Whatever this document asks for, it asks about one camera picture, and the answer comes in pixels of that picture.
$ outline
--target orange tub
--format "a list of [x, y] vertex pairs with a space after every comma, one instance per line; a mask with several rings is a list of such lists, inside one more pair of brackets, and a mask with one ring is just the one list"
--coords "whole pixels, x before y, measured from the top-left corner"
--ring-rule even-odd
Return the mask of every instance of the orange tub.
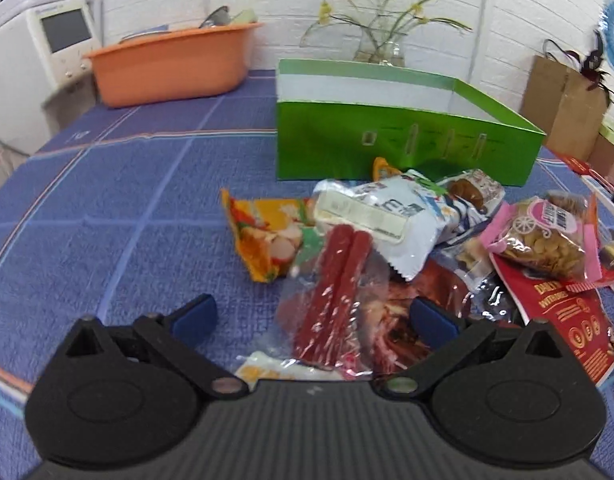
[[247, 76], [261, 23], [188, 28], [85, 54], [111, 107], [223, 94]]

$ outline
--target monitor screen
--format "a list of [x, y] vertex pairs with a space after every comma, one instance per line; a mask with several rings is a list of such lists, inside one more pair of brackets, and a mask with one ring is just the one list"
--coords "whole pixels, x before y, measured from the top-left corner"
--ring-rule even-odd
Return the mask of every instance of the monitor screen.
[[52, 54], [92, 38], [81, 9], [69, 10], [43, 18], [41, 23], [45, 29]]

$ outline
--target green cardboard box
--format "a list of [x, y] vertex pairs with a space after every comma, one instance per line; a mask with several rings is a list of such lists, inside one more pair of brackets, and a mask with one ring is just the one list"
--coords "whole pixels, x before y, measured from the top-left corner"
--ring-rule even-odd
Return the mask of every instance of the green cardboard box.
[[460, 79], [407, 68], [283, 59], [277, 95], [281, 180], [369, 180], [383, 156], [402, 169], [481, 168], [522, 186], [545, 136]]

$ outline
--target pink label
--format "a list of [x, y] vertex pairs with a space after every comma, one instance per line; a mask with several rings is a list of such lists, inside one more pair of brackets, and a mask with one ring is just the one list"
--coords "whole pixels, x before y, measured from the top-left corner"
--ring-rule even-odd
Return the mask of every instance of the pink label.
[[547, 200], [532, 202], [527, 213], [542, 227], [568, 234], [573, 234], [578, 230], [575, 216]]

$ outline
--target plastic wrapper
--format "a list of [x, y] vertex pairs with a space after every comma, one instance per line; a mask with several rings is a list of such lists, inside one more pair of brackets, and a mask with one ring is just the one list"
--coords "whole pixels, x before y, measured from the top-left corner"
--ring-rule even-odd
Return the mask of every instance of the plastic wrapper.
[[490, 218], [504, 199], [504, 187], [482, 170], [469, 170], [438, 183], [454, 196], [470, 202]]
[[422, 361], [431, 350], [409, 320], [412, 300], [422, 296], [457, 317], [469, 316], [469, 290], [453, 272], [432, 259], [412, 282], [392, 276], [386, 301], [363, 304], [362, 345], [370, 349], [373, 372], [392, 374]]
[[585, 282], [564, 282], [565, 288], [571, 292], [582, 292], [594, 288], [610, 286], [614, 289], [614, 233], [602, 232], [599, 234], [601, 276], [599, 280], [587, 280]]
[[286, 275], [313, 219], [308, 199], [235, 200], [221, 190], [234, 245], [252, 280], [273, 282]]
[[487, 250], [478, 238], [434, 253], [443, 266], [452, 269], [468, 287], [464, 303], [470, 305], [472, 317], [482, 317], [499, 324], [522, 326], [522, 317], [514, 299], [498, 277]]
[[359, 315], [384, 301], [389, 268], [372, 249], [372, 236], [350, 225], [332, 227], [321, 245], [305, 247], [283, 286], [272, 328], [257, 348], [273, 358], [336, 369], [346, 379], [372, 373]]
[[342, 377], [335, 370], [320, 370], [300, 364], [296, 359], [273, 359], [263, 352], [254, 352], [244, 359], [236, 376], [245, 381], [253, 390], [261, 379], [285, 381], [340, 381]]
[[[373, 181], [384, 180], [401, 175], [402, 171], [389, 165], [384, 158], [373, 161]], [[438, 182], [456, 197], [471, 203], [480, 213], [488, 218], [493, 216], [504, 199], [504, 187], [482, 170], [463, 171], [455, 176]]]
[[324, 180], [315, 201], [317, 221], [372, 232], [376, 250], [406, 280], [420, 272], [436, 244], [456, 241], [486, 220], [471, 203], [411, 170], [353, 188]]
[[[575, 210], [573, 203], [569, 206]], [[585, 222], [584, 214], [533, 197], [503, 203], [480, 240], [491, 253], [525, 267], [566, 280], [595, 281], [600, 278], [596, 228]]]
[[492, 261], [523, 321], [543, 318], [551, 322], [591, 380], [600, 385], [614, 369], [614, 325], [598, 292], [568, 291], [563, 283], [498, 254], [492, 254]]

